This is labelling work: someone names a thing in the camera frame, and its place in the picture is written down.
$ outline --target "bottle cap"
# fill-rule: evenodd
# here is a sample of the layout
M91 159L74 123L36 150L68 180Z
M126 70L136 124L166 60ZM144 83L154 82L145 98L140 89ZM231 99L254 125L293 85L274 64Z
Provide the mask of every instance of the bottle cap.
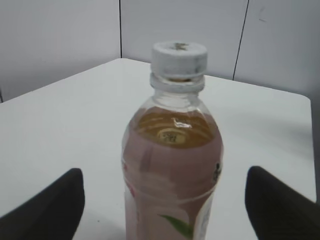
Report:
M207 70L208 51L197 43L159 42L152 49L151 71L167 79L191 79Z

